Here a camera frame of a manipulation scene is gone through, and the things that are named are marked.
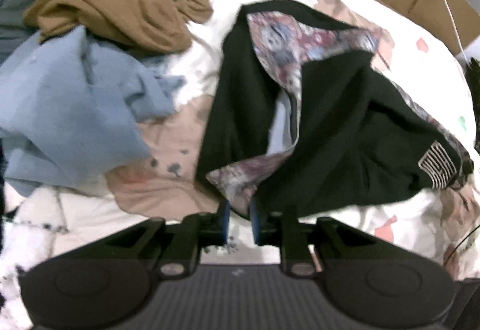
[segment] black fabric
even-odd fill
[[[223,46],[224,61],[202,141],[196,178],[265,154],[279,86],[253,50],[246,15],[278,11],[329,30],[348,29],[294,1],[243,6]],[[352,51],[302,67],[299,143],[289,159],[259,185],[260,212],[295,205],[299,216],[348,205],[406,200],[431,188],[418,161],[434,141],[457,169],[460,158],[445,138],[406,105],[395,87],[370,68],[371,54]]]
[[[3,186],[5,181],[3,179],[3,174],[5,172],[6,162],[5,157],[3,156],[2,141],[0,141],[0,252],[3,249],[3,222],[2,216],[5,213],[5,193],[3,191]]]
[[[472,94],[473,113],[477,123],[475,150],[480,152],[480,62],[475,58],[471,58],[470,63],[466,65],[466,82]]]

